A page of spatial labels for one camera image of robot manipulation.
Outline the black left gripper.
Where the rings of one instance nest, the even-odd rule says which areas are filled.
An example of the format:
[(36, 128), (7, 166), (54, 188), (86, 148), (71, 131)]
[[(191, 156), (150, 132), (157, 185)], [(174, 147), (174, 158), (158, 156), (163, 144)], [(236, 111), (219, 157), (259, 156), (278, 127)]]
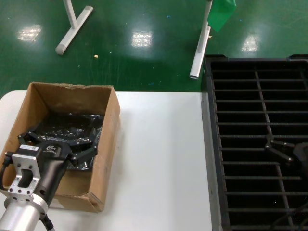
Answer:
[(17, 138), (20, 145), (39, 148), (36, 157), (40, 180), (35, 188), (35, 194), (47, 205), (51, 204), (69, 162), (77, 167), (97, 155), (96, 135), (70, 140), (68, 144), (61, 141), (46, 141), (33, 131), (24, 132)]

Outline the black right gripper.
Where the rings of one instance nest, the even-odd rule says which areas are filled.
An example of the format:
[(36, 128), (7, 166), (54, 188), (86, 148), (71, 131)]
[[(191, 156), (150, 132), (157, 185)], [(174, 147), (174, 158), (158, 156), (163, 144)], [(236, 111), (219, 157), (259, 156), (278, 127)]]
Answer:
[(267, 135), (267, 143), (265, 144), (265, 152), (273, 161), (286, 166), (294, 163), (294, 157), (297, 158), (302, 168), (308, 167), (308, 143), (292, 143), (275, 140), (271, 135)]

